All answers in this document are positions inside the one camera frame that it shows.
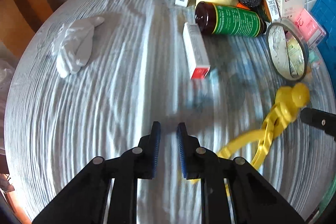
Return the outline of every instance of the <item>green bottle label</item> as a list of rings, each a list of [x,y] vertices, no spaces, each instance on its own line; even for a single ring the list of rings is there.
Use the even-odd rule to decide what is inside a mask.
[[[217,23],[214,34],[244,35],[256,37],[260,30],[260,19],[255,12],[231,6],[214,5]]]

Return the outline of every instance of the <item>tape roll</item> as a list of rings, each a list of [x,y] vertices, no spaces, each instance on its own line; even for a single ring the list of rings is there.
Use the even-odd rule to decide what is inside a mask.
[[[293,65],[292,59],[290,59],[286,39],[289,34],[286,33],[285,30],[289,32],[290,35],[292,35],[292,37],[295,39],[295,42],[297,42],[297,49],[301,50],[301,54],[300,51],[296,51],[296,53],[301,55],[298,56],[300,60],[298,60],[297,63],[303,65],[303,70],[301,70],[302,74],[300,73],[298,75],[293,75],[291,73],[291,68],[295,67],[297,64]],[[277,74],[287,81],[302,81],[307,73],[309,51],[305,39],[303,38],[300,31],[296,28],[294,23],[287,18],[280,18],[279,20],[274,21],[267,29],[266,40],[268,43],[269,56],[272,61],[273,68]]]

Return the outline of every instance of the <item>pink box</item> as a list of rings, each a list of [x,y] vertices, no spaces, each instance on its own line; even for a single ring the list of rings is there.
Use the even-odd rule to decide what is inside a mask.
[[[322,26],[306,9],[302,10],[294,23],[306,40],[308,48],[315,48],[327,35]]]

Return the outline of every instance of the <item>round table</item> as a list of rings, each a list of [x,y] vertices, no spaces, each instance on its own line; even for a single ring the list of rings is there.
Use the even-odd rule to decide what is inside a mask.
[[[212,70],[205,80],[190,80],[182,30],[193,15],[194,6],[174,0],[68,0],[43,24],[17,66],[5,116],[8,167],[31,219],[93,157],[120,156],[159,121],[157,175],[139,181],[138,223],[200,223],[201,188],[182,179],[178,123],[217,152],[260,128],[286,83],[273,71],[264,36],[204,37]],[[90,60],[62,79],[53,39],[63,23],[90,16],[105,18]],[[335,113],[323,63],[307,84],[309,106]],[[250,161],[255,149],[236,155]],[[306,219],[334,179],[335,159],[332,137],[296,121],[259,171]]]

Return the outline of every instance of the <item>yellow snowball maker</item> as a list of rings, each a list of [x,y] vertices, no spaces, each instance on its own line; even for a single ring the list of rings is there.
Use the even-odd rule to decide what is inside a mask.
[[[305,84],[297,83],[293,88],[280,87],[275,103],[262,123],[261,129],[249,131],[231,140],[217,153],[217,156],[229,159],[248,143],[258,141],[257,152],[251,162],[251,165],[258,170],[269,152],[272,141],[297,119],[300,108],[305,107],[309,100],[309,89]]]

